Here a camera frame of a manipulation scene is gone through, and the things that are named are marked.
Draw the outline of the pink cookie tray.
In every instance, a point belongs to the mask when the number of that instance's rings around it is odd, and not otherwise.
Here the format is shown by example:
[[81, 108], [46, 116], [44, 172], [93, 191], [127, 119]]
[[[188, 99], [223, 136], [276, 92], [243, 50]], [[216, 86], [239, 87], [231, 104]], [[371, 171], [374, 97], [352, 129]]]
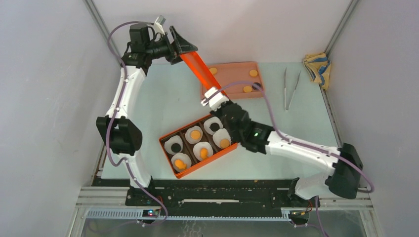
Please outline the pink cookie tray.
[[[259, 66], [256, 62], [236, 62], [236, 63], [222, 63], [222, 64], [213, 64], [208, 65], [208, 69], [215, 67], [218, 69], [215, 79], [219, 82], [221, 86], [226, 86], [230, 83], [245, 80], [252, 83], [258, 82], [261, 84], [262, 89], [264, 87], [263, 80], [261, 77], [261, 72]], [[258, 76], [251, 77], [249, 75], [250, 70], [257, 70]], [[225, 90], [227, 96], [232, 99], [247, 99], [247, 98], [260, 98], [263, 95], [260, 91], [253, 90], [250, 93], [244, 93], [243, 87], [247, 86], [246, 84], [239, 84], [231, 86]]]

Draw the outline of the orange compartment box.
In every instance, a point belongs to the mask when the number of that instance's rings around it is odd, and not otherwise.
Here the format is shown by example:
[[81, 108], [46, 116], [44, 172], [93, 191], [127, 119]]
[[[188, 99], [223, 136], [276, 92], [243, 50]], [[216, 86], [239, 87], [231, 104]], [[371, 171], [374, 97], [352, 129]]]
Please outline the orange compartment box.
[[219, 118], [207, 115], [159, 139], [177, 179], [237, 149]]

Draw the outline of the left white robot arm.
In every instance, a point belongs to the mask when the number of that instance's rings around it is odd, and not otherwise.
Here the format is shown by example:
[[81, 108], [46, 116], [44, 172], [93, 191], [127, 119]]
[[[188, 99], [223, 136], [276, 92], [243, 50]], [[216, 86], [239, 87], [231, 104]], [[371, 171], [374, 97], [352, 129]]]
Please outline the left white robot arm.
[[130, 185], [141, 188], [137, 199], [148, 206], [155, 202], [156, 192], [148, 187], [152, 176], [140, 152], [143, 134], [130, 115], [153, 60], [165, 58], [173, 65], [182, 61], [181, 55], [198, 49], [174, 26], [166, 32], [160, 23], [130, 21], [118, 25], [111, 33], [123, 26], [130, 26], [130, 40], [123, 55], [110, 49], [121, 67], [119, 84], [106, 115], [96, 119], [96, 127], [105, 144], [108, 161], [114, 167], [123, 166], [127, 170]]

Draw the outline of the orange fish cookie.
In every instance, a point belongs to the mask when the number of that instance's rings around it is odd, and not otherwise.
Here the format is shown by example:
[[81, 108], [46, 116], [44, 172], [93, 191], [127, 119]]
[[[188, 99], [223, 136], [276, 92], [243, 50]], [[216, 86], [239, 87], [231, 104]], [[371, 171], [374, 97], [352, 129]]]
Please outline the orange fish cookie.
[[174, 161], [174, 167], [178, 172], [181, 172], [183, 170], [185, 170], [187, 168], [187, 164], [184, 163], [182, 160], [180, 159], [176, 159]]
[[206, 148], [202, 148], [200, 150], [200, 158], [201, 160], [205, 160], [209, 157], [208, 150]]

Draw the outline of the orange box lid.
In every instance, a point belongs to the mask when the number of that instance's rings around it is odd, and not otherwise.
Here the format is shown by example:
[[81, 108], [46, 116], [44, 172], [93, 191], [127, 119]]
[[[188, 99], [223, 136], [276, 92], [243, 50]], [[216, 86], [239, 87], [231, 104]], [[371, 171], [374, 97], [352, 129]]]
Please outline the orange box lid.
[[197, 52], [181, 54], [180, 57], [206, 90], [222, 88]]

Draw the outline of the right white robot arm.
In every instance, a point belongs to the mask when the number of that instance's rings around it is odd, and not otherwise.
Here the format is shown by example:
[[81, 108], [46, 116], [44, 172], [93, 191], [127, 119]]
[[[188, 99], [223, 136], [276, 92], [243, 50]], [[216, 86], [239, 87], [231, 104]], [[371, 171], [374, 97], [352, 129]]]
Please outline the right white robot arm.
[[346, 199], [357, 197], [363, 164], [353, 145], [327, 147], [279, 134], [274, 127], [253, 121], [247, 111], [231, 101], [222, 103], [211, 114], [220, 119], [232, 142], [246, 150], [292, 158], [321, 170], [309, 178], [292, 180], [287, 193], [291, 205], [301, 206], [328, 192]]

